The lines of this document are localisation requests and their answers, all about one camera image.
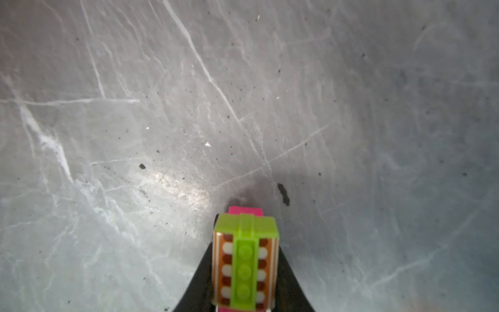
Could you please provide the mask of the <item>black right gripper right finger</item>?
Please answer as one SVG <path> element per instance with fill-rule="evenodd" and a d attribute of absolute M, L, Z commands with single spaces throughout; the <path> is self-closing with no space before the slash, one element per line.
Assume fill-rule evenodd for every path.
<path fill-rule="evenodd" d="M 295 277 L 281 247 L 279 247 L 275 306 L 273 311 L 315 312 Z"/>

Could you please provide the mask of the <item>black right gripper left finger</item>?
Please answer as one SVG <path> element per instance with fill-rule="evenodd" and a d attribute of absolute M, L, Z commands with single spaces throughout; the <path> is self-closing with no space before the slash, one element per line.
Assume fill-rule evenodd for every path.
<path fill-rule="evenodd" d="M 213 312 L 212 304 L 212 257 L 213 244 L 210 243 L 196 269 L 184 295 L 173 309 L 174 312 Z"/>

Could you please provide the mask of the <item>pink green toy car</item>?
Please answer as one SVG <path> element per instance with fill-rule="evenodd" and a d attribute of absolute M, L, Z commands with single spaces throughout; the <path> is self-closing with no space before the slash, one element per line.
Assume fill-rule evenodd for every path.
<path fill-rule="evenodd" d="M 217 311 L 275 308 L 279 231 L 262 209 L 231 206 L 213 230 L 212 303 Z"/>

